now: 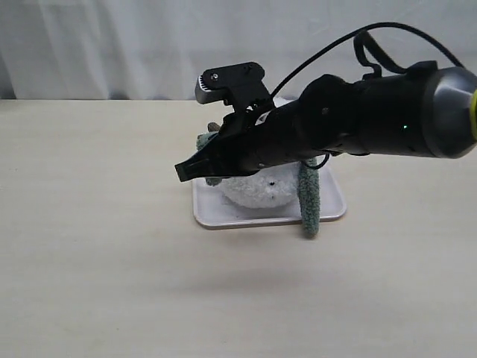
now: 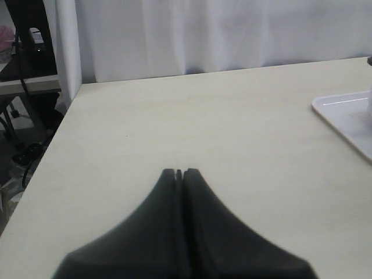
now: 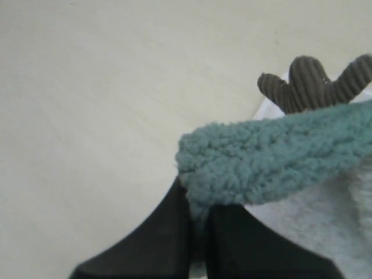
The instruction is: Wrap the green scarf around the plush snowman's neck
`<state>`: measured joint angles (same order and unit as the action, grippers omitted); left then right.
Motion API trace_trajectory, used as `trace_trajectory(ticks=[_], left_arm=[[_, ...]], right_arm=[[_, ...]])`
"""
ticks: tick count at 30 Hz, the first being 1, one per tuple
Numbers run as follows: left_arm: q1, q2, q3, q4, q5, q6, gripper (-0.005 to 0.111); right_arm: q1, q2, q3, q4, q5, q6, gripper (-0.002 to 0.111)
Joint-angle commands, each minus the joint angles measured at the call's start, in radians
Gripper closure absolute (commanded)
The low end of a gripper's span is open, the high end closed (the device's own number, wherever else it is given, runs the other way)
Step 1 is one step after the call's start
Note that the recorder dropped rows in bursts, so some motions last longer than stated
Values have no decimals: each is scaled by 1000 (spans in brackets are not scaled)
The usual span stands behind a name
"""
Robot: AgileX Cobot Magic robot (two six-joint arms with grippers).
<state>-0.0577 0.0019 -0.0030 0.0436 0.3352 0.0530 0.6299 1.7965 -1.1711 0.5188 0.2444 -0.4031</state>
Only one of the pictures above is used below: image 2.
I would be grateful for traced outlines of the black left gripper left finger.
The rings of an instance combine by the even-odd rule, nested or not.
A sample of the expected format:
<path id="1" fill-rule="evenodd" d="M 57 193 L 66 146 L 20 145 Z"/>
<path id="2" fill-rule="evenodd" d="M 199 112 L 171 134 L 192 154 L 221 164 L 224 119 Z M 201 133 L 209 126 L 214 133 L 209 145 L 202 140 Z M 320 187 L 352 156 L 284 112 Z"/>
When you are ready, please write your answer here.
<path id="1" fill-rule="evenodd" d="M 54 278 L 185 278 L 181 171 L 164 169 L 122 223 L 70 252 Z"/>

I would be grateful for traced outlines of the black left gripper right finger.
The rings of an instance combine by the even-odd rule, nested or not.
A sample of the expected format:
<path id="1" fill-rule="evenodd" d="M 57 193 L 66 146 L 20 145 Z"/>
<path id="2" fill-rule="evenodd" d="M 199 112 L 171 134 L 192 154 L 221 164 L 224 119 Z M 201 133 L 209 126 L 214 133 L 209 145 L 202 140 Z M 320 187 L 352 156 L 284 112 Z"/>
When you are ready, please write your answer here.
<path id="1" fill-rule="evenodd" d="M 231 212 L 199 170 L 184 172 L 181 189 L 193 278 L 317 278 L 306 260 L 265 239 Z"/>

